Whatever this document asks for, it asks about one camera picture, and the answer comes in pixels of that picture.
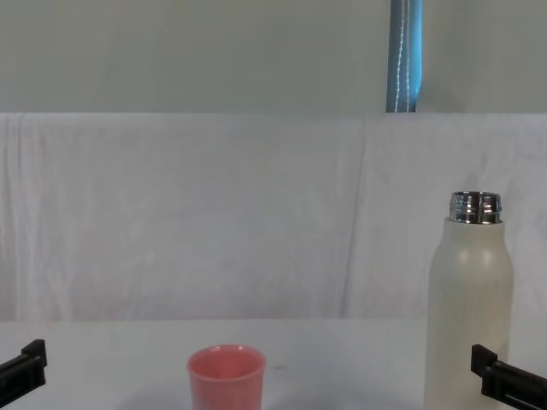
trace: bottle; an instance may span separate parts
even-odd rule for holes
[[[497,194],[457,192],[450,199],[429,273],[425,410],[487,410],[471,348],[481,344],[506,360],[513,267],[505,246]]]

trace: white fabric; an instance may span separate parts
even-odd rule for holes
[[[547,314],[547,116],[366,120],[349,316],[424,317],[450,193],[502,195],[517,316]]]
[[[386,0],[2,0],[0,111],[385,111]]]
[[[0,319],[421,318],[453,190],[502,194],[547,315],[544,115],[8,114],[0,147]]]
[[[417,109],[547,112],[545,0],[423,0]]]
[[[17,319],[340,315],[360,121],[4,120]]]

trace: cup rim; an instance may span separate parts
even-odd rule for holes
[[[236,378],[212,378],[210,376],[204,376],[201,373],[198,373],[192,370],[191,362],[193,359],[195,359],[201,354],[208,353],[214,349],[225,349],[225,348],[230,348],[230,349],[239,348],[239,349],[250,351],[251,353],[256,354],[260,358],[262,363],[260,367],[258,367],[256,370],[250,373],[247,373],[243,376],[237,376]],[[245,380],[247,378],[252,378],[253,376],[257,374],[264,372],[265,368],[266,368],[266,356],[264,355],[264,353],[258,350],[257,348],[252,348],[251,346],[248,346],[246,344],[240,344],[240,343],[215,344],[213,346],[208,346],[207,348],[202,348],[201,350],[198,350],[196,353],[192,354],[188,358],[188,361],[186,362],[186,370],[188,371],[190,376],[192,376],[193,378],[198,378],[206,382],[214,382],[214,383],[231,383],[231,382],[238,382],[240,380]]]

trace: white cloth backdrop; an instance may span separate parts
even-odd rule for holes
[[[547,315],[547,116],[6,114],[0,146],[1,319],[422,317],[464,189]]]

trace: white table surface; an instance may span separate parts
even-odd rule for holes
[[[514,323],[512,364],[547,375],[546,325]],[[216,343],[267,356],[265,410],[419,410],[424,330],[411,320],[2,323],[0,360],[46,340],[47,384],[14,410],[190,410],[186,359]]]

